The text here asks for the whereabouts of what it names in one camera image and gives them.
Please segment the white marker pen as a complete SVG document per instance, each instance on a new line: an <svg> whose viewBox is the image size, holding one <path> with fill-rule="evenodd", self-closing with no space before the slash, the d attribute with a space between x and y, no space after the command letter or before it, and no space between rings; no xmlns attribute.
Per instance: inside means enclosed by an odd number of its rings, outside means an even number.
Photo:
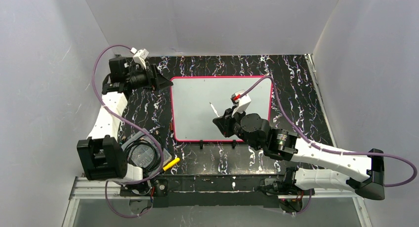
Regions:
<svg viewBox="0 0 419 227"><path fill-rule="evenodd" d="M216 110L215 106L211 102L209 104L210 104L211 109L213 110L214 114L216 115L216 117L220 117L220 115L219 115L218 111Z"/></svg>

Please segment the pink framed whiteboard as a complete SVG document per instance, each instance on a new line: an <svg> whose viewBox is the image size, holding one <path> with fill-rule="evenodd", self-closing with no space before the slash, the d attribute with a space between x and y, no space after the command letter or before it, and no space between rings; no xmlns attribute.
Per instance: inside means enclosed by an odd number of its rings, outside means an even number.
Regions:
<svg viewBox="0 0 419 227"><path fill-rule="evenodd" d="M228 142L236 135L224 137L212 122L216 118L210 102L219 115L232 108L231 95L249 89L260 76L173 77L170 87L174 138L183 142Z"/></svg>

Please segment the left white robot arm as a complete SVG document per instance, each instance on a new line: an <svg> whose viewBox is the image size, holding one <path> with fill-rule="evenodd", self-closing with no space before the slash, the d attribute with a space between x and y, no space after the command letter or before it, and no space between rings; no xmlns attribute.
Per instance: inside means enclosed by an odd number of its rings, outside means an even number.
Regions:
<svg viewBox="0 0 419 227"><path fill-rule="evenodd" d="M141 145L150 146L155 161L140 166L133 160L133 148L122 148L118 142L122 117L128 99L137 89L159 91L173 86L155 64L146 65L142 57L135 56L132 62L125 57L109 60L110 73L102 83L102 90L94 89L101 108L96 122L87 135L77 143L77 152L86 178L90 181L113 181L138 183L154 177L164 166L164 152L157 137L144 128L133 124L143 135Z"/></svg>

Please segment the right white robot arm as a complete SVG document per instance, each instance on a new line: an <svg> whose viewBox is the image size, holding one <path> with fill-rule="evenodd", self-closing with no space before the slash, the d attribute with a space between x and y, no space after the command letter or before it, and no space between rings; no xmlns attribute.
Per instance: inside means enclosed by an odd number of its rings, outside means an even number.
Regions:
<svg viewBox="0 0 419 227"><path fill-rule="evenodd" d="M270 126L268 120L256 113L234 114L232 109L227 109L223 116L212 122L224 137L237 136L271 159L319 166L317 170L292 169L291 181L282 183L300 190L331 188L353 191L370 200L385 199L382 150L371 149L358 154L305 141L296 133Z"/></svg>

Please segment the clear plastic parts box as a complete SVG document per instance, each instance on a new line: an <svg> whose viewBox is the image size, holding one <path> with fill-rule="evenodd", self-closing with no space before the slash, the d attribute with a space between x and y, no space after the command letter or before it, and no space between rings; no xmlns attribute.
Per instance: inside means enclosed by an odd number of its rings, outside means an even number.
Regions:
<svg viewBox="0 0 419 227"><path fill-rule="evenodd" d="M147 174L158 170L161 156L155 143L143 132L131 135L121 146L129 164L141 167Z"/></svg>

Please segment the yellow handled tool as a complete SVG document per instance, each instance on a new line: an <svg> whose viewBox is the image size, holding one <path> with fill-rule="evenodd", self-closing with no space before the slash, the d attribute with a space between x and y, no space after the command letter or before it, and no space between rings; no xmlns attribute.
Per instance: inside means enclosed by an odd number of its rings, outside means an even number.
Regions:
<svg viewBox="0 0 419 227"><path fill-rule="evenodd" d="M179 162L180 162L180 158L175 158L172 161L170 161L169 163L167 163L162 168L163 173L166 172L167 170L171 169L173 166L177 165Z"/></svg>

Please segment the aluminium frame rail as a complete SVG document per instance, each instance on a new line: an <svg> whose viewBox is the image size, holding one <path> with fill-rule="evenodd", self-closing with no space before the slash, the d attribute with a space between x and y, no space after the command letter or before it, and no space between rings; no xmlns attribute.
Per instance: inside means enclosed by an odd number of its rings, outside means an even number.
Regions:
<svg viewBox="0 0 419 227"><path fill-rule="evenodd" d="M175 193L248 193L255 192L263 184L281 179L281 175L159 175L151 184L156 196L168 196ZM105 181L89 181L87 178L76 178L71 199L143 199L151 194L147 184L140 191L130 186L121 186Z"/></svg>

